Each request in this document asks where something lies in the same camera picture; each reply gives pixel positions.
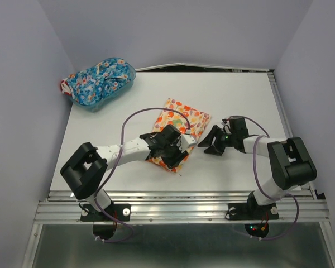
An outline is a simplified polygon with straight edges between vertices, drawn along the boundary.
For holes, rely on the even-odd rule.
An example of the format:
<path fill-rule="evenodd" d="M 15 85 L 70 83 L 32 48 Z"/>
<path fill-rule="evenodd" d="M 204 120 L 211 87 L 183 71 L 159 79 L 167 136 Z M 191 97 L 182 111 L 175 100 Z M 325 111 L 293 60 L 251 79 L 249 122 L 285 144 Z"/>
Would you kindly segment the orange tulip print skirt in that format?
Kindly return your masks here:
<path fill-rule="evenodd" d="M 179 113 L 168 110 L 161 111 L 154 123 L 152 132 L 160 132 L 166 125 L 173 125 L 181 133 L 185 134 L 188 130 L 188 124 L 184 118 L 186 117 L 190 123 L 189 133 L 199 140 L 212 118 L 209 113 L 187 106 L 186 104 L 172 98 L 169 98 L 166 101 L 164 107 L 176 110 L 182 113 L 183 116 Z"/>

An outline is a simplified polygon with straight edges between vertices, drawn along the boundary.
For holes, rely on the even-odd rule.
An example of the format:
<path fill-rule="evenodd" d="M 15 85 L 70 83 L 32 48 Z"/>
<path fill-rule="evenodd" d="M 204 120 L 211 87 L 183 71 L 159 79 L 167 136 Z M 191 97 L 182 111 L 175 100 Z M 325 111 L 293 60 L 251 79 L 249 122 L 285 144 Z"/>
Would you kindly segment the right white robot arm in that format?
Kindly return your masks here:
<path fill-rule="evenodd" d="M 198 147 L 204 147 L 204 153 L 214 156 L 223 155 L 227 147 L 252 155 L 257 189 L 249 194 L 243 205 L 252 218 L 264 214 L 268 205 L 287 196 L 289 190 L 317 177 L 315 164 L 300 137 L 271 138 L 260 124 L 245 116 L 223 119 L 222 127 L 213 126 Z M 271 178 L 264 184 L 257 177 L 257 156 L 269 159 Z"/>

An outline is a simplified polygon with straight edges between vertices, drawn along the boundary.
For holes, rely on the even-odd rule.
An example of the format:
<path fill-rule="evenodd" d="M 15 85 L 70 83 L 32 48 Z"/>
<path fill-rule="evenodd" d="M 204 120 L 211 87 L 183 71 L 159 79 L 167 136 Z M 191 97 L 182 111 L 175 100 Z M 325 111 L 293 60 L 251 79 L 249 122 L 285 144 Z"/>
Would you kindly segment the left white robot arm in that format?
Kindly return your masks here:
<path fill-rule="evenodd" d="M 109 219 L 113 213 L 113 202 L 101 181 L 106 171 L 134 161 L 160 158 L 168 169 L 176 168 L 189 155 L 188 150 L 197 141 L 190 134 L 181 133 L 173 125 L 160 132 L 139 135 L 121 145 L 95 147 L 83 143 L 63 165 L 60 174 L 77 200 L 84 200 L 94 208 L 101 220 Z"/>

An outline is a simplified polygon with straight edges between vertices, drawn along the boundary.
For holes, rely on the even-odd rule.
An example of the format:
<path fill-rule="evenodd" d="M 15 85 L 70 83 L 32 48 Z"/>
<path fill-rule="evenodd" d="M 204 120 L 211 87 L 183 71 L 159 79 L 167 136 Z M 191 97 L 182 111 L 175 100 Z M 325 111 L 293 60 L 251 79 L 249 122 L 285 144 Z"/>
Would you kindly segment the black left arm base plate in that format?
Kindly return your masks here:
<path fill-rule="evenodd" d="M 107 217 L 101 210 L 96 210 L 89 203 L 80 204 L 81 209 L 80 220 L 82 222 L 107 222 L 112 221 Z M 107 207 L 105 210 L 106 214 L 109 214 L 114 219 L 122 222 L 130 221 L 131 205 L 125 203 L 114 203 Z"/>

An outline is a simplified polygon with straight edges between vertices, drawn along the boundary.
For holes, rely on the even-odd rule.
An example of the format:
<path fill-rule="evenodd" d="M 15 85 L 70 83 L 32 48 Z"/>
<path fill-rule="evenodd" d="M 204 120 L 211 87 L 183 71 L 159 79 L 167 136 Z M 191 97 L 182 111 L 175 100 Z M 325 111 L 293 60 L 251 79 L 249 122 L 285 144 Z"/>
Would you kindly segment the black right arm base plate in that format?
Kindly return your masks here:
<path fill-rule="evenodd" d="M 265 206 L 248 205 L 247 203 L 228 203 L 225 219 L 230 221 L 261 221 L 262 219 L 279 219 L 275 203 Z"/>

